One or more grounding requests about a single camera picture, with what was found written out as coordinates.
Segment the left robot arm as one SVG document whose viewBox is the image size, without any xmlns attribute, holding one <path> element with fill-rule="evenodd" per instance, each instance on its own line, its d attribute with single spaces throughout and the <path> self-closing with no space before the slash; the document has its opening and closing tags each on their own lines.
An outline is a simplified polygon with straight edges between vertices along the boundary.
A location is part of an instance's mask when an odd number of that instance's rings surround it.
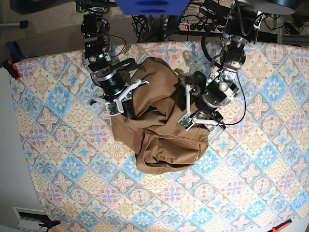
<svg viewBox="0 0 309 232">
<path fill-rule="evenodd" d="M 201 45 L 205 57 L 210 61 L 210 75 L 205 77 L 203 73 L 195 72 L 191 78 L 182 77 L 180 82 L 185 92 L 185 105 L 180 108 L 185 115 L 179 124 L 185 130 L 195 125 L 209 131 L 216 126 L 226 128 L 227 123 L 218 111 L 231 103 L 242 89 L 241 84 L 235 81 L 239 79 L 238 71 L 246 60 L 244 48 L 257 39 L 262 20 L 263 13 L 254 9 L 249 1 L 235 0 L 224 23 L 223 38 L 227 41 L 221 42 L 220 53 L 213 57 L 208 53 L 205 39 L 222 21 L 215 20 L 207 27 Z"/>
</svg>

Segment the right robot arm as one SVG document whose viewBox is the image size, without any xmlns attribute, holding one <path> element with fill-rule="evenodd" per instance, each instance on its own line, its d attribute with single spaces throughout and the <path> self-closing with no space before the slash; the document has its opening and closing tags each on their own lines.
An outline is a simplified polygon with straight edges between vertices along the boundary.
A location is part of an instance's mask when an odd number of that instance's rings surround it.
<svg viewBox="0 0 309 232">
<path fill-rule="evenodd" d="M 91 95 L 89 104 L 100 102 L 110 116 L 134 118 L 132 91 L 141 82 L 132 84 L 130 71 L 136 69 L 137 63 L 133 58 L 118 63 L 113 61 L 110 24 L 104 18 L 111 7 L 117 6 L 116 3 L 108 0 L 78 0 L 76 4 L 78 11 L 84 14 L 81 24 L 85 46 L 83 66 L 90 73 L 93 84 L 103 90 L 101 95 Z"/>
</svg>

